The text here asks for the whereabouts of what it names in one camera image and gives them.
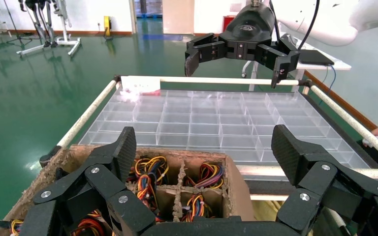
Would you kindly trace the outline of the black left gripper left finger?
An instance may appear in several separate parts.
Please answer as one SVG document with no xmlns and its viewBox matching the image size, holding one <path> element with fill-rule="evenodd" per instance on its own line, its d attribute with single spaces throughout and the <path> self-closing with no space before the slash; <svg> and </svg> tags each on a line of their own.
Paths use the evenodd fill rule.
<svg viewBox="0 0 378 236">
<path fill-rule="evenodd" d="M 115 233 L 142 235 L 155 215 L 125 185 L 135 155 L 135 131 L 127 126 L 115 142 L 94 148 L 77 170 L 34 196 L 20 235 L 67 235 L 95 209 Z"/>
</svg>

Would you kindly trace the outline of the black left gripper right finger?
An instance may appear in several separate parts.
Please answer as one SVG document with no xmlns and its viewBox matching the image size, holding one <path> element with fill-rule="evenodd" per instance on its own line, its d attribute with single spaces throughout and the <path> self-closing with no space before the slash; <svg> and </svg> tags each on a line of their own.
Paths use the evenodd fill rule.
<svg viewBox="0 0 378 236">
<path fill-rule="evenodd" d="M 273 129 L 271 149 L 295 187 L 276 221 L 304 236 L 323 208 L 357 224 L 360 236 L 378 236 L 378 181 L 340 164 L 321 145 L 297 139 L 285 125 Z"/>
</svg>

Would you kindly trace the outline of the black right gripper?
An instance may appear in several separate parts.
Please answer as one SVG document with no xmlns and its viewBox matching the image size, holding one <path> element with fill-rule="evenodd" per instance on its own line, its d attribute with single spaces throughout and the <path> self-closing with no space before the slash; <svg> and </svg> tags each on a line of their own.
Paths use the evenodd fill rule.
<svg viewBox="0 0 378 236">
<path fill-rule="evenodd" d="M 220 34 L 213 33 L 187 42 L 185 76 L 191 77 L 200 63 L 221 58 L 254 60 L 272 69 L 271 88 L 297 68 L 300 52 L 297 40 L 284 34 L 272 42 L 275 16 L 270 7 L 260 3 L 245 6 Z"/>
</svg>

